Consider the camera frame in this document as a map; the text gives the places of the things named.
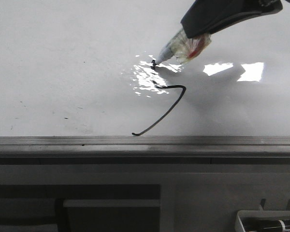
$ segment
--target white surface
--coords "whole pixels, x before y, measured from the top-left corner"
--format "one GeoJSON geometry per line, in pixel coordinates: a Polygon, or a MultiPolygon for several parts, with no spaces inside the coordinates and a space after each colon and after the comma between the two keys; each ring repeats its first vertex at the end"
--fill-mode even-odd
{"type": "MultiPolygon", "coordinates": [[[[0,0],[0,136],[129,136],[151,125],[180,90],[141,90],[137,75],[148,70],[136,68],[181,28],[192,3],[0,0]]],[[[188,89],[145,135],[290,135],[290,4],[283,4],[278,14],[212,35],[181,72],[157,69],[188,89]],[[216,63],[232,67],[203,72],[216,63]]]]}

